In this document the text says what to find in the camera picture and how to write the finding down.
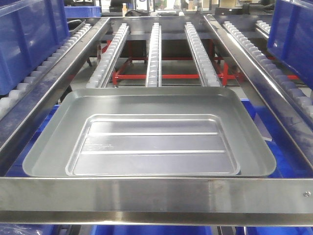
blue bin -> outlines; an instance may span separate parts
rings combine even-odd
[[[100,6],[66,6],[67,18],[101,17]]]
[[[53,235],[55,225],[0,224],[2,235]]]
[[[90,235],[212,235],[208,226],[97,225]]]
[[[313,1],[276,0],[268,51],[313,88]]]
[[[0,95],[4,95],[69,37],[63,0],[19,0],[0,7],[0,35]]]

